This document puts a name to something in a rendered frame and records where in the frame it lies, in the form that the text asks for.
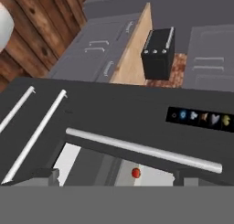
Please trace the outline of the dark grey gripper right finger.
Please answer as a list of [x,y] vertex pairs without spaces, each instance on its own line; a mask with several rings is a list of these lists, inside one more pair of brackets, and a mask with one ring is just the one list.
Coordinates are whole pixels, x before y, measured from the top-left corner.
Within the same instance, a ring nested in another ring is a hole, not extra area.
[[175,187],[232,187],[233,181],[218,176],[205,175],[192,169],[181,169],[174,172]]

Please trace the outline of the dark grey fridge door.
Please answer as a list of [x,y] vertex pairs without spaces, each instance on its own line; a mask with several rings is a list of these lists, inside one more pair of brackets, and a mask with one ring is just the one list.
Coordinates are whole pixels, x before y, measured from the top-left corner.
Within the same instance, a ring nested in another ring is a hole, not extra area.
[[67,128],[222,164],[221,174],[66,134],[69,142],[174,174],[192,169],[233,181],[234,93],[90,84],[69,96]]

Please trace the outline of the white rounded object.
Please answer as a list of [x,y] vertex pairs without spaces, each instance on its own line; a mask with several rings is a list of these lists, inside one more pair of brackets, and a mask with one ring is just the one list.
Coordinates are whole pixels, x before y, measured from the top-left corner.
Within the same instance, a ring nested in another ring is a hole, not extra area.
[[0,53],[5,49],[14,30],[14,20],[7,8],[0,2]]

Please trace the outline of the black oven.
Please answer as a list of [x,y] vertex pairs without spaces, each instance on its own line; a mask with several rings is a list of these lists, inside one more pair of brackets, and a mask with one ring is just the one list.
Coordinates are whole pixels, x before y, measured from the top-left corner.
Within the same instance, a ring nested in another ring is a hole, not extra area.
[[141,52],[147,80],[169,80],[175,56],[175,33],[174,27],[149,32]]

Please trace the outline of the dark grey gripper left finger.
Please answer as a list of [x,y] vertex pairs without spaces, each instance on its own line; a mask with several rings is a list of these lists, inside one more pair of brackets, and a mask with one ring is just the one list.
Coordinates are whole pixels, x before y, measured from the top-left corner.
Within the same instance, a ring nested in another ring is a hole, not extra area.
[[18,187],[58,187],[59,170],[57,168],[37,169],[30,177],[14,183]]

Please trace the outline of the dark grey fridge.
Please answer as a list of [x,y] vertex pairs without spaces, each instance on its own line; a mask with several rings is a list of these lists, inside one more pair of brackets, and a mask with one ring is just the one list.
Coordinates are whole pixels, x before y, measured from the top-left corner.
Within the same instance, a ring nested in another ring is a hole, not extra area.
[[71,93],[85,94],[90,84],[122,85],[21,77],[14,79],[0,93],[1,122],[30,86],[36,91],[0,133],[0,184],[62,90],[67,92],[67,97],[63,98],[48,121],[13,180],[2,185],[13,185],[16,181],[30,177],[40,168],[57,168],[59,180],[65,185],[101,183],[101,173],[108,171],[113,162],[123,159],[85,148],[67,139],[69,117],[66,110],[69,96]]

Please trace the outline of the light wooden worktop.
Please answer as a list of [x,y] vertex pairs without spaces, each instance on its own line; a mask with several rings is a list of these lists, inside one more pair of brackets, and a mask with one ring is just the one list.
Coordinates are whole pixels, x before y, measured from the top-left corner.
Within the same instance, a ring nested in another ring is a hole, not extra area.
[[141,52],[149,32],[153,29],[151,4],[147,3],[122,53],[110,83],[144,85]]

